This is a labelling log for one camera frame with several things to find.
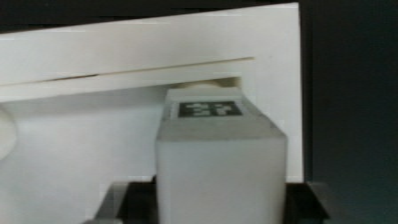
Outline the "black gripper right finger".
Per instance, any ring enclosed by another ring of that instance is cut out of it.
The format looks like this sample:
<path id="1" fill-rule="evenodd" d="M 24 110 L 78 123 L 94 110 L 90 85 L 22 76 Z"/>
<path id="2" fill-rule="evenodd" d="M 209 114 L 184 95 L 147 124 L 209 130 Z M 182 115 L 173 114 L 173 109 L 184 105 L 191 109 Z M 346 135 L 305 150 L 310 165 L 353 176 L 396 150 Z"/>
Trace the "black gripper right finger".
<path id="1" fill-rule="evenodd" d="M 333 192 L 323 183 L 285 184 L 282 224 L 349 224 Z"/>

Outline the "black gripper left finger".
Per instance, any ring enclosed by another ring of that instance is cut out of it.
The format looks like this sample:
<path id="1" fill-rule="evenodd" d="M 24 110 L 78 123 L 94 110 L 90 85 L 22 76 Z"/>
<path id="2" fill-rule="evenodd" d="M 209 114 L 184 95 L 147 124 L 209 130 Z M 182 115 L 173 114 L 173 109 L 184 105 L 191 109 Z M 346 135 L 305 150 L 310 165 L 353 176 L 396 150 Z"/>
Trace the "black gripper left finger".
<path id="1" fill-rule="evenodd" d="M 86 224 L 157 224 L 156 178 L 110 185 Z"/>

